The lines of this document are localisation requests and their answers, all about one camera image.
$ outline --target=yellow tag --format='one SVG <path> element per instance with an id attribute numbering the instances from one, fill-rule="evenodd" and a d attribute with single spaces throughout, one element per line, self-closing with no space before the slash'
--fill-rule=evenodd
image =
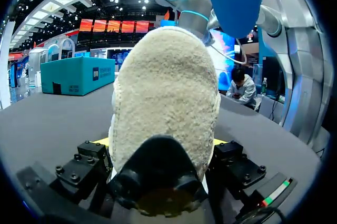
<path id="1" fill-rule="evenodd" d="M 109 138 L 105 138 L 105 139 L 101 139 L 99 141 L 92 141 L 93 143 L 100 143 L 102 145 L 106 145 L 107 147 L 109 147 Z M 228 143 L 226 141 L 221 141 L 218 139 L 214 139 L 214 145 L 219 145 L 220 143 Z"/>

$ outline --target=table surface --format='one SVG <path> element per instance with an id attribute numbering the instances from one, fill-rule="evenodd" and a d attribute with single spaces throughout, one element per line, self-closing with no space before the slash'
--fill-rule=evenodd
<path id="1" fill-rule="evenodd" d="M 1 111 L 0 154 L 7 169 L 13 174 L 39 161 L 54 172 L 79 144 L 107 137 L 112 92 L 110 84 L 86 96 L 37 93 Z M 302 141 L 223 95 L 214 137 L 243 145 L 253 162 L 267 167 L 267 178 L 281 172 L 298 181 L 280 205 L 285 215 L 303 199 L 320 169 L 320 159 Z M 266 223 L 275 221 L 273 215 Z"/>

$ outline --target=white shirt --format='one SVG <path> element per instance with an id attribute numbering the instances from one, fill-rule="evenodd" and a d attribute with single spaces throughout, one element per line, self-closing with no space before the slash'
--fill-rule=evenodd
<path id="1" fill-rule="evenodd" d="M 237 102 L 243 105 L 251 105 L 253 107 L 256 106 L 256 87 L 254 81 L 249 75 L 244 75 L 244 84 L 239 87 L 239 89 L 232 80 L 231 86 L 228 89 L 226 96 L 232 98 L 233 94 L 238 94 L 241 96 L 239 99 L 236 99 Z"/>

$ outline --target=teal box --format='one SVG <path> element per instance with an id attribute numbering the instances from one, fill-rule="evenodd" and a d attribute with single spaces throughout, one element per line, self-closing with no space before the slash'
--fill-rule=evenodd
<path id="1" fill-rule="evenodd" d="M 41 64 L 43 93 L 84 96 L 115 81 L 115 60 L 74 57 Z"/>

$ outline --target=water bottle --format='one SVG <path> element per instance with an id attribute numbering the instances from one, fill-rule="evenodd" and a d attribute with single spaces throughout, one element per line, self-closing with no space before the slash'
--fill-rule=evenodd
<path id="1" fill-rule="evenodd" d="M 262 82 L 261 95 L 265 96 L 267 91 L 267 78 L 265 77 Z"/>

